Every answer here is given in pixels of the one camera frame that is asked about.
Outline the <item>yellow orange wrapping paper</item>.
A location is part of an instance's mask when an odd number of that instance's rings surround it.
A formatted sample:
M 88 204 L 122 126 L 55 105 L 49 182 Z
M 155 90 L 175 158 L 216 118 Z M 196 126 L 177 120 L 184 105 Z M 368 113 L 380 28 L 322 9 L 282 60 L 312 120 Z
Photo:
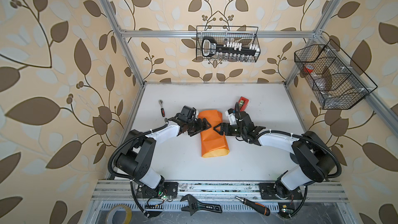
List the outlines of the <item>yellow orange wrapping paper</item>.
M 201 132 L 202 158 L 222 157 L 229 154 L 229 147 L 224 135 L 213 130 L 213 127 L 222 123 L 222 113 L 217 110 L 202 111 L 199 118 L 205 118 L 211 128 Z

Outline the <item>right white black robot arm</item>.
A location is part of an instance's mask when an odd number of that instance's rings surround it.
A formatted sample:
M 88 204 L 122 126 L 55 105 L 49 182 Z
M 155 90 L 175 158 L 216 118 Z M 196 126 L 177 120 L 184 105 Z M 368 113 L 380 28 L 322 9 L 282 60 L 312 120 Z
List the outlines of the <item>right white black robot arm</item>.
M 295 155 L 298 165 L 275 182 L 276 188 L 293 191 L 300 186 L 337 178 L 342 166 L 337 156 L 314 133 L 298 135 L 255 125 L 246 112 L 233 112 L 234 124 L 222 122 L 213 127 L 219 135 L 234 136 L 248 144 L 274 147 Z

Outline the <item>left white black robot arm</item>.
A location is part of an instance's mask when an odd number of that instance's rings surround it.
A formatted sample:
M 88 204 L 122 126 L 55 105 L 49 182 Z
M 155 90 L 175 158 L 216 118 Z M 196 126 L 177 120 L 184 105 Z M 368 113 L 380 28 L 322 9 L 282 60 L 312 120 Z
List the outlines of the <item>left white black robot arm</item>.
M 197 110 L 184 106 L 180 113 L 165 119 L 161 127 L 145 132 L 132 130 L 125 141 L 113 152 L 107 164 L 114 177 L 126 178 L 151 189 L 161 187 L 164 178 L 151 168 L 157 144 L 164 143 L 183 133 L 190 137 L 211 128 L 205 118 L 197 118 Z

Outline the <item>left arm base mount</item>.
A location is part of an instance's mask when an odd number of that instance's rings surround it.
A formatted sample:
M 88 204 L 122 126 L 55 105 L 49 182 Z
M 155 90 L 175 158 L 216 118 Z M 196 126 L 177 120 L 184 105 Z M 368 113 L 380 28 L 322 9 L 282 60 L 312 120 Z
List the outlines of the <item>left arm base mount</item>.
M 177 198 L 179 183 L 175 181 L 160 183 L 158 187 L 152 189 L 146 185 L 138 186 L 137 192 L 139 198 L 150 199 L 157 198 L 167 201 Z

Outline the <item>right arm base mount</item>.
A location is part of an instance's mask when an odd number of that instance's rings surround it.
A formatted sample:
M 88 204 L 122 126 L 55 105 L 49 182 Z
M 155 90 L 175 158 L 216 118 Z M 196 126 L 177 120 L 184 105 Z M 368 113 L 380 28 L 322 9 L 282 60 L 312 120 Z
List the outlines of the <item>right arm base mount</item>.
M 262 200 L 303 200 L 299 187 L 294 190 L 286 188 L 280 176 L 277 181 L 259 183 L 259 192 Z

